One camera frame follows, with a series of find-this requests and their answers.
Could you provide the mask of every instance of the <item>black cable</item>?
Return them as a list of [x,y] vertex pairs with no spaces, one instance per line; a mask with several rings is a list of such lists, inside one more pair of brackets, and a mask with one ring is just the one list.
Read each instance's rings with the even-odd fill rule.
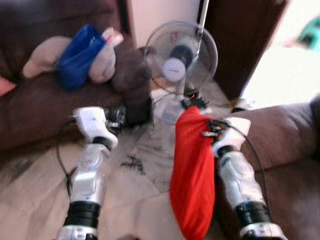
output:
[[56,157],[57,157],[57,160],[65,174],[65,178],[66,178],[66,190],[67,190],[67,193],[68,193],[68,196],[70,198],[71,196],[71,187],[72,187],[72,181],[71,181],[71,177],[73,175],[73,173],[76,171],[77,167],[73,168],[70,172],[68,172],[66,170],[66,167],[64,165],[64,163],[62,162],[62,159],[61,159],[61,154],[60,154],[60,148],[59,148],[59,145],[60,145],[60,137],[61,137],[61,133],[65,130],[65,128],[67,128],[68,126],[70,126],[71,124],[74,124],[76,122],[75,119],[72,119],[72,120],[69,120],[67,122],[64,123],[63,127],[59,129],[59,132],[56,136],[56,144],[55,144],[55,152],[56,152]]
[[214,120],[214,121],[219,123],[219,124],[225,125],[228,128],[232,128],[232,129],[236,130],[241,136],[243,136],[245,138],[245,140],[247,141],[248,145],[250,146],[250,148],[251,148],[251,150],[253,152],[253,155],[254,155],[256,161],[259,164],[259,168],[260,168],[261,175],[262,175],[262,181],[263,181],[263,192],[264,192],[265,204],[266,204],[266,206],[268,208],[270,217],[272,219],[272,213],[271,213],[271,208],[270,208],[270,199],[269,199],[269,196],[268,196],[268,189],[267,189],[266,173],[265,173],[265,170],[264,170],[264,168],[262,166],[261,159],[260,159],[256,149],[254,148],[252,142],[250,141],[250,139],[247,137],[246,134],[244,134],[242,131],[240,131],[235,126],[232,126],[232,125],[230,125],[229,123],[227,123],[225,121],[219,121],[219,120]]

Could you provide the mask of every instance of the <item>electric fan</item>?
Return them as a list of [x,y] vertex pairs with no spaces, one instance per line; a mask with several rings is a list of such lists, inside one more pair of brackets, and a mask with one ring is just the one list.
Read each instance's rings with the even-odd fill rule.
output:
[[154,115],[162,126],[162,151],[173,153],[175,124],[184,112],[184,96],[197,98],[201,87],[212,80],[218,65],[213,37],[200,25],[171,21],[149,37],[144,60],[154,84],[168,94],[157,102]]

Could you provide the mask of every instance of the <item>blue fabric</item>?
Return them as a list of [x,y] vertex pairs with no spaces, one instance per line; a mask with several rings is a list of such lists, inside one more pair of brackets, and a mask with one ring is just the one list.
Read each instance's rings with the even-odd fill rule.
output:
[[67,90],[82,87],[90,66],[106,41],[93,26],[85,25],[64,50],[58,64],[61,85]]

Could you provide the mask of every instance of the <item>brown couch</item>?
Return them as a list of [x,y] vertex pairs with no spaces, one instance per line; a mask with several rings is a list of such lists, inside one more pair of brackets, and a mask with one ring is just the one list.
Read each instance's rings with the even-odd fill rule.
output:
[[103,31],[122,31],[124,41],[115,48],[116,73],[103,85],[87,83],[66,91],[54,73],[21,80],[18,87],[0,97],[0,151],[51,137],[73,109],[108,108],[124,103],[128,123],[146,120],[149,83],[143,56],[133,48],[125,32],[128,24],[124,1],[118,0],[0,0],[0,75],[21,79],[21,70],[32,51],[52,36],[74,36],[85,24]]
[[[320,97],[309,103],[241,111],[232,116],[251,120],[248,134],[266,173],[272,217],[289,240],[320,237]],[[259,165],[247,144],[241,151],[256,171]],[[239,239],[239,222],[228,205],[220,178],[216,179],[214,214],[227,239]]]

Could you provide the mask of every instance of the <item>floor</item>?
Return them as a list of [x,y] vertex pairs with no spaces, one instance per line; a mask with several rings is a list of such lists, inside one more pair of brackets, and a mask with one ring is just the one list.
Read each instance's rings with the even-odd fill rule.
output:
[[[228,101],[216,83],[202,95],[211,115],[229,113]],[[99,218],[102,240],[183,240],[171,209],[168,186],[173,159],[152,145],[158,124],[126,129],[111,153],[108,188]],[[60,146],[70,171],[83,150],[83,140]],[[6,240],[53,240],[62,226],[69,200],[55,148],[17,156],[0,166],[0,233]],[[223,240],[213,220],[207,240]]]

